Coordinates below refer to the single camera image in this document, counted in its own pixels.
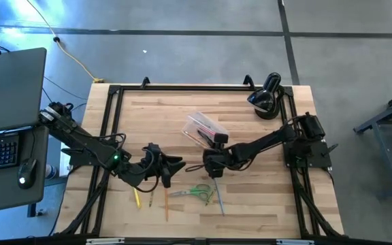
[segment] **wooden tabletop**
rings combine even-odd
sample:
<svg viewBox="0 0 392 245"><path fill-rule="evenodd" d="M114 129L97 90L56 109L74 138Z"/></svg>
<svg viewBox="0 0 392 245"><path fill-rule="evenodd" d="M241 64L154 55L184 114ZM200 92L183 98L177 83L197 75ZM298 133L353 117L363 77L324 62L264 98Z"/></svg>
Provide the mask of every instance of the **wooden tabletop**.
<svg viewBox="0 0 392 245"><path fill-rule="evenodd" d="M82 126L92 135L99 135L109 84L92 85ZM294 86L297 113L316 114L309 86ZM124 148L133 154L131 162L144 157L142 147L158 144L168 155L181 156L187 166L201 164L203 149L181 133L186 116L203 112L224 126L229 145L251 142L282 125L280 116L260 119L246 101L250 92L214 91L125 91L120 113L119 133L127 134ZM113 101L108 133L112 127ZM225 205L222 216L217 196L205 203L194 196L169 198L169 221L165 219L165 195L161 185L150 194L139 193L142 208L138 209L132 188L111 177L108 185L101 236L125 237L205 237L205 238L298 238L293 187L289 170L284 167L282 146L257 156L246 171L225 170L218 179ZM92 167L81 167L67 182L63 205L56 224L62 231L76 217L86 201ZM310 169L315 204L332 224L343 233L336 196L330 177L321 169ZM188 189L196 184L214 183L204 169L178 172L172 178L169 193ZM154 178L140 185L149 189ZM97 204L93 207L93 226ZM308 230L309 212L304 208Z"/></svg>

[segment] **desk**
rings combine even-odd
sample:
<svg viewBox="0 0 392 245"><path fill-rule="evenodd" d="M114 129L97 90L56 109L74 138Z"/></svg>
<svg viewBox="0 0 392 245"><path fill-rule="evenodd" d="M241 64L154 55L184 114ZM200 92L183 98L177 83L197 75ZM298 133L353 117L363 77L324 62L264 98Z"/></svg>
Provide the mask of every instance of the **desk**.
<svg viewBox="0 0 392 245"><path fill-rule="evenodd" d="M82 126L99 135L109 84L92 85ZM315 114L311 88L294 86L297 113ZM133 154L132 162L144 156L142 147L159 144L170 155L181 156L187 166L201 164L202 149L181 133L186 116L200 111L218 121L230 132L229 144L250 142L282 125L280 116L260 119L246 101L250 92L224 91L125 91L119 130L127 134L124 148ZM108 123L110 133L116 98ZM169 222L165 220L164 190L155 190L152 207L150 194L140 193L138 210L132 188L118 178L110 178L101 226L101 236L125 237L205 237L205 238L298 238L291 175L284 167L282 146L259 154L246 171L225 170L218 179L226 216L218 200L204 204L195 197L169 198ZM56 231L62 231L76 217L86 201L92 167L81 167L70 175ZM314 201L333 228L343 233L331 179L321 169L310 169ZM213 184L204 169L178 172L169 193L196 184ZM140 187L149 189L154 178ZM93 226L96 206L92 209ZM309 214L304 208L307 228Z"/></svg>

